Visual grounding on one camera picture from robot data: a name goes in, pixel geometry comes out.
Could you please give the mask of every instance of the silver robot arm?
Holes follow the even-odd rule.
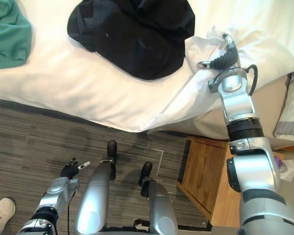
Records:
[[[229,35],[224,38],[232,52],[198,65],[222,70],[209,81],[208,87],[211,93],[220,94],[230,150],[235,155],[227,161],[227,173],[230,186],[242,194],[238,235],[294,235],[294,213],[278,194],[279,170],[251,99],[257,67],[234,67],[238,60],[235,44]],[[254,70],[255,80],[248,93],[247,72],[250,68]]]
[[[59,178],[52,181],[50,188],[44,193],[32,218],[19,230],[17,235],[57,235],[56,222],[60,217],[65,203],[70,196],[79,190],[79,180],[73,179],[80,169],[90,164],[86,162],[77,166],[72,159]]]

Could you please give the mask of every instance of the shoe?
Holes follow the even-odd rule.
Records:
[[[117,156],[117,143],[115,141],[109,141],[107,144],[107,155],[110,157]]]
[[[152,163],[151,162],[145,162],[142,171],[141,171],[141,177],[139,178],[138,185],[141,187],[143,185],[143,179],[145,177],[148,177],[152,170]]]
[[[118,146],[115,141],[109,141],[107,144],[107,155],[113,158],[113,164],[111,164],[110,180],[115,180],[117,176],[116,162],[117,162]]]
[[[15,203],[10,198],[0,200],[0,234],[2,234],[5,224],[15,213]]]

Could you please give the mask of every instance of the wooden nightstand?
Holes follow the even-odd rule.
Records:
[[[177,187],[198,207],[213,226],[240,226],[241,194],[227,178],[226,160],[231,158],[229,143],[202,137],[191,141],[182,183]],[[274,153],[281,159],[283,154]]]

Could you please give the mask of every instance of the bed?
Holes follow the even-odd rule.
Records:
[[[224,53],[221,34],[227,32],[242,67],[258,66],[256,108],[266,136],[275,146],[294,145],[272,134],[285,100],[285,76],[294,71],[294,0],[189,0],[196,25],[194,37],[185,42],[184,64],[155,81],[126,74],[68,37],[67,20],[79,2],[17,1],[32,24],[32,51],[25,65],[0,69],[0,99],[129,132],[158,128],[226,139],[220,99],[207,89],[217,72],[199,70],[196,63]]]

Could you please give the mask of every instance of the silver robot leg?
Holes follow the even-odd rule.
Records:
[[[93,235],[106,227],[111,162],[101,161],[91,176],[75,220],[75,235]]]
[[[148,195],[150,232],[159,235],[177,235],[177,221],[166,189],[157,181],[149,180]]]

